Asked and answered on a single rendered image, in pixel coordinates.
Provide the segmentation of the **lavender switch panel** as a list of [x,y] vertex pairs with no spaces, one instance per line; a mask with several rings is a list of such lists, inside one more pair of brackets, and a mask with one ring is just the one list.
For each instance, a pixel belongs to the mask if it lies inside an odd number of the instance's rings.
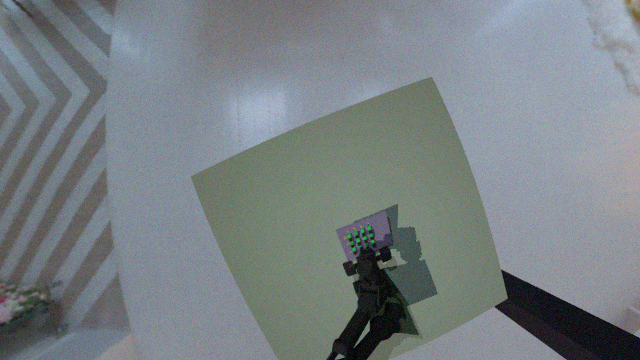
[[360,247],[373,251],[392,244],[386,211],[336,229],[340,244],[348,261],[356,259]]

